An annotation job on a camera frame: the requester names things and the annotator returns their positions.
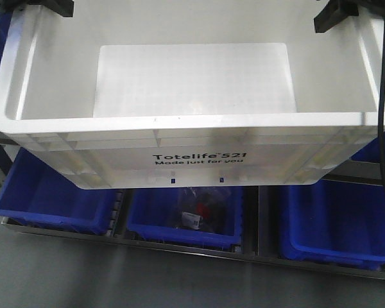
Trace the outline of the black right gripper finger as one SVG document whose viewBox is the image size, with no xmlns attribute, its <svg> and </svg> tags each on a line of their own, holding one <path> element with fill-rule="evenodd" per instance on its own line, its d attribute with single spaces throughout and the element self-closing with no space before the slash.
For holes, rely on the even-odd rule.
<svg viewBox="0 0 385 308">
<path fill-rule="evenodd" d="M 353 1 L 330 0 L 313 19 L 316 33 L 325 33 L 349 16 L 358 16 L 358 5 Z"/>
</svg>

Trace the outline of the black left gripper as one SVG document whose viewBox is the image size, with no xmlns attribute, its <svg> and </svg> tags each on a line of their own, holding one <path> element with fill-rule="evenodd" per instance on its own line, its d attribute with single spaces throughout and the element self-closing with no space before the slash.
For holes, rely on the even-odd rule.
<svg viewBox="0 0 385 308">
<path fill-rule="evenodd" d="M 24 3 L 25 0 L 0 0 L 0 15 L 12 12 Z M 45 6 L 62 17 L 73 17 L 74 14 L 73 0 L 31 0 L 27 4 Z"/>
</svg>

